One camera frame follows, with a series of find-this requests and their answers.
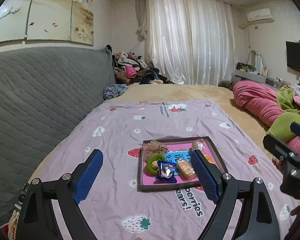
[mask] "sheer curtain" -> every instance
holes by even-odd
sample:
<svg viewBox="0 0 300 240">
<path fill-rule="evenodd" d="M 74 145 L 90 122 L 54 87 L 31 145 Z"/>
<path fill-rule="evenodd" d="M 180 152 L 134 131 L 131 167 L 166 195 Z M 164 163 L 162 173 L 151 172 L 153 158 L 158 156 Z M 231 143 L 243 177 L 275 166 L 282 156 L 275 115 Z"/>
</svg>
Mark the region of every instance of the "sheer curtain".
<svg viewBox="0 0 300 240">
<path fill-rule="evenodd" d="M 234 71 L 230 5 L 218 0 L 147 0 L 149 58 L 178 84 L 217 85 Z"/>
<path fill-rule="evenodd" d="M 138 21 L 138 35 L 139 41 L 144 40 L 147 37 L 147 7 L 146 0 L 135 0 L 136 3 L 136 15 Z"/>
</svg>

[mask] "brown tray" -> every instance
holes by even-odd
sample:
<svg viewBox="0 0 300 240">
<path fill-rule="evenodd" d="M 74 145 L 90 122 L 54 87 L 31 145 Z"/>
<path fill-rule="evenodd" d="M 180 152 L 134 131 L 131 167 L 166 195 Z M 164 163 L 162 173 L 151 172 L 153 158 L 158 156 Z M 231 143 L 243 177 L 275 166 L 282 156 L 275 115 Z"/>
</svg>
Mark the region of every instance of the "brown tray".
<svg viewBox="0 0 300 240">
<path fill-rule="evenodd" d="M 214 161 L 214 163 L 218 166 L 220 171 L 222 173 L 228 172 L 225 163 L 223 162 L 218 150 L 216 149 L 215 145 L 211 141 L 211 139 L 208 136 L 202 136 L 202 137 L 191 137 L 191 138 L 175 138 L 175 139 L 157 139 L 157 141 L 164 143 L 169 150 L 171 149 L 177 149 L 178 147 L 181 147 L 181 149 L 184 149 L 183 151 L 175 151 L 167 152 L 165 154 L 167 161 L 173 161 L 175 162 L 176 156 L 180 157 L 181 155 L 185 156 L 186 151 L 191 148 L 191 143 L 195 140 L 203 139 L 204 145 L 206 149 L 203 149 L 203 154 L 209 155 L 209 157 Z M 151 140 L 143 141 L 142 143 L 142 150 L 141 150 L 141 156 L 139 158 L 139 164 L 138 164 L 138 191 L 143 192 L 149 192 L 149 191 L 162 191 L 162 190 L 174 190 L 178 188 L 190 188 L 190 187 L 196 187 L 200 186 L 200 182 L 197 178 L 186 181 L 183 176 L 176 176 L 177 183 L 172 184 L 165 184 L 161 182 L 155 181 L 155 176 L 149 176 L 147 173 L 147 170 L 145 168 L 146 163 L 143 161 L 143 149 L 144 145 L 146 143 L 149 143 Z"/>
</svg>

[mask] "gray quilted cover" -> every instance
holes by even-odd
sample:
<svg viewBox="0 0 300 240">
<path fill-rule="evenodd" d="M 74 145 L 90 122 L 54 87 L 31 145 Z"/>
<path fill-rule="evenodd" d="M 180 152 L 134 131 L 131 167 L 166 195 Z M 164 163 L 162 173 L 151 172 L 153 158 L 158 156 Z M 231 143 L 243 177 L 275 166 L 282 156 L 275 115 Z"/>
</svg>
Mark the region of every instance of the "gray quilted cover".
<svg viewBox="0 0 300 240">
<path fill-rule="evenodd" d="M 0 53 L 0 224 L 54 147 L 115 83 L 105 49 L 39 47 Z"/>
</svg>

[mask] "pink comforter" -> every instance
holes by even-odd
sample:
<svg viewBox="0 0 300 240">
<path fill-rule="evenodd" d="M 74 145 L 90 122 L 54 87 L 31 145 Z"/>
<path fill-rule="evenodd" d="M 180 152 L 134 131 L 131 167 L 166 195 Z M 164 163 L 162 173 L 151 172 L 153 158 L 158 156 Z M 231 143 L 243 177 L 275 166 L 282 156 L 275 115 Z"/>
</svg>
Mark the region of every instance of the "pink comforter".
<svg viewBox="0 0 300 240">
<path fill-rule="evenodd" d="M 253 81 L 241 81 L 233 87 L 234 101 L 254 116 L 258 117 L 266 126 L 271 126 L 277 117 L 284 113 L 276 101 L 277 92 L 266 85 Z M 300 106 L 300 97 L 294 96 L 294 101 Z M 300 137 L 286 142 L 287 145 L 300 156 Z"/>
</svg>

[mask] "blue wrapper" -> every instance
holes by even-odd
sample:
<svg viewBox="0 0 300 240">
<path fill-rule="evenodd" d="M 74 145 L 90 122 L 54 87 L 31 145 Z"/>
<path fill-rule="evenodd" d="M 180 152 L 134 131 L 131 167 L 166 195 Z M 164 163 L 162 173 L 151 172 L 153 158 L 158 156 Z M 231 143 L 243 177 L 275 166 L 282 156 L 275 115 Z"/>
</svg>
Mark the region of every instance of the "blue wrapper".
<svg viewBox="0 0 300 240">
<path fill-rule="evenodd" d="M 159 176 L 156 178 L 156 180 L 161 180 L 165 183 L 177 183 L 177 179 L 174 176 L 177 164 L 173 162 L 164 162 L 161 160 L 157 163 L 159 166 Z"/>
</svg>

